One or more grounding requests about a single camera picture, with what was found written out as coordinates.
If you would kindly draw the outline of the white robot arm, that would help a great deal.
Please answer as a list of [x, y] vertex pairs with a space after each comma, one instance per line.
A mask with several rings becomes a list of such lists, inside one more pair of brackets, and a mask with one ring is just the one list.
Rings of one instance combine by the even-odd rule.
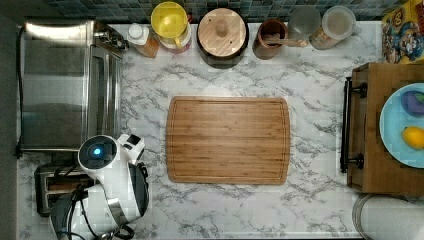
[[144, 148], [142, 138], [127, 134], [98, 135], [82, 144], [78, 163], [94, 185], [79, 185], [55, 202], [50, 225], [56, 240], [133, 239], [130, 224], [144, 216], [149, 203]]

